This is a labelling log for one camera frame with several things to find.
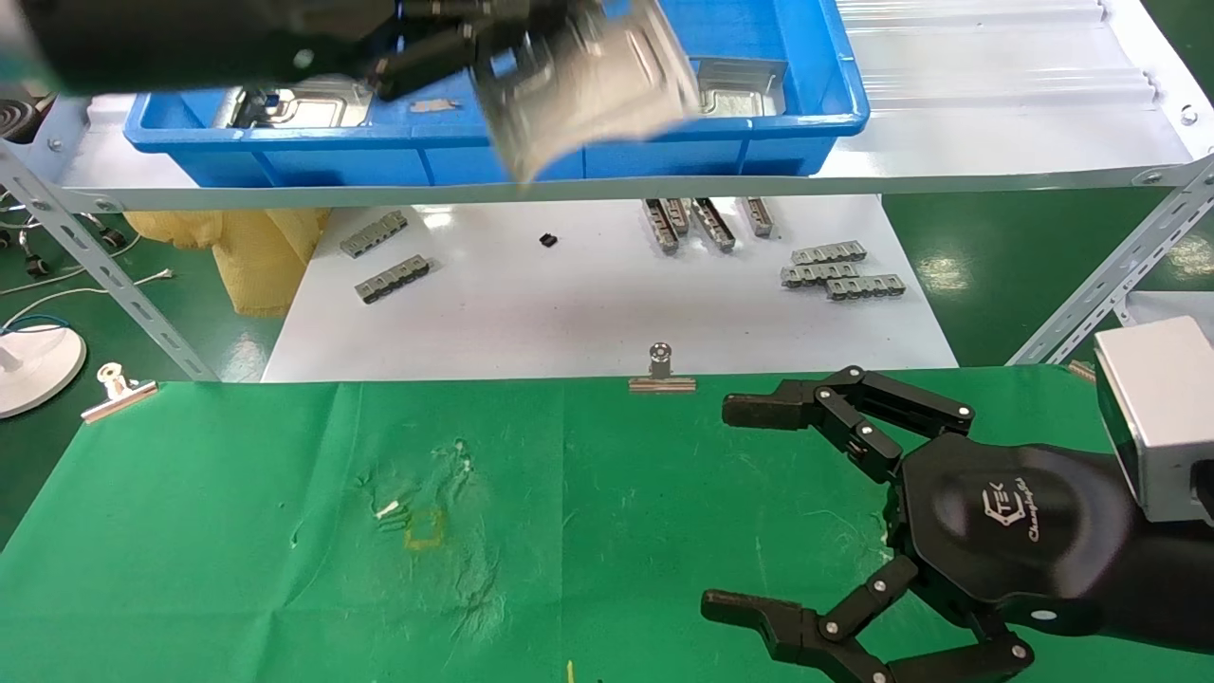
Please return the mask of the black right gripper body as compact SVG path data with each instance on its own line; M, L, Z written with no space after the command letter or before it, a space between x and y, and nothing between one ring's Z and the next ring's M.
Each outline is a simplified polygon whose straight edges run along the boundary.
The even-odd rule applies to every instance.
M1140 523L1114 459L946 434L900 467L898 548L953 625L992 614L1060 636L1110 627L1111 574Z

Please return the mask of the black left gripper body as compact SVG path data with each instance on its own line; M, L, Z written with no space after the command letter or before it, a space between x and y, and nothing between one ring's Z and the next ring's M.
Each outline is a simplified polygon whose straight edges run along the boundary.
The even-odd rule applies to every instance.
M153 1L144 91L359 76L395 1Z

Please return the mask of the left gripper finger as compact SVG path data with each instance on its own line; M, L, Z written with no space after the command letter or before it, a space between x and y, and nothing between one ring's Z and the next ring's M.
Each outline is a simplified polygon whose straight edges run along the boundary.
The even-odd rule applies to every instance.
M558 25L569 16L571 1L395 1L395 17L405 25Z
M441 82L476 64L478 58L476 33L442 32L412 39L398 52L386 53L370 66L370 89L382 102L395 102Z

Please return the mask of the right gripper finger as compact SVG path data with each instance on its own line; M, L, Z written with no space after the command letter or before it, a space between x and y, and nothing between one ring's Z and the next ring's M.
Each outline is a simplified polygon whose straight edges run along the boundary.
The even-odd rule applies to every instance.
M784 379L772 393L728 394L724 422L764 431L816 431L873 483L900 480L902 446L877 422L926 438L968 436L971 406L902 383L880 372L849 366L823 380Z
M755 631L772 660L827 675L833 682L1006 682L1036 662L1036 651L992 613L963 624L976 643L883 662L860 634L914 587L919 563L897 554L826 614L792 601L707 591L702 615Z

